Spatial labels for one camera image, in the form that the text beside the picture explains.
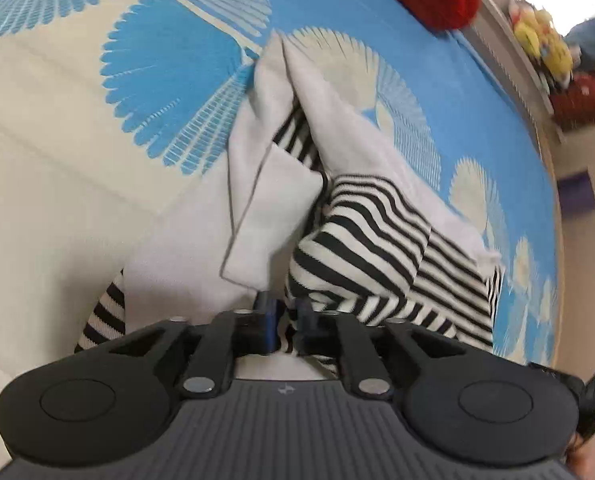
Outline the person's right hand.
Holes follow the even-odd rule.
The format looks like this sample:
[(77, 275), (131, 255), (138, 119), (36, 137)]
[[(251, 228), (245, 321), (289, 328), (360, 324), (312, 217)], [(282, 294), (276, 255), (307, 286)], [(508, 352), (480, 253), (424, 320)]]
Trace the person's right hand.
[(567, 468), (578, 479), (587, 479), (590, 471), (590, 447), (587, 441), (579, 434), (575, 434), (567, 446), (565, 453)]

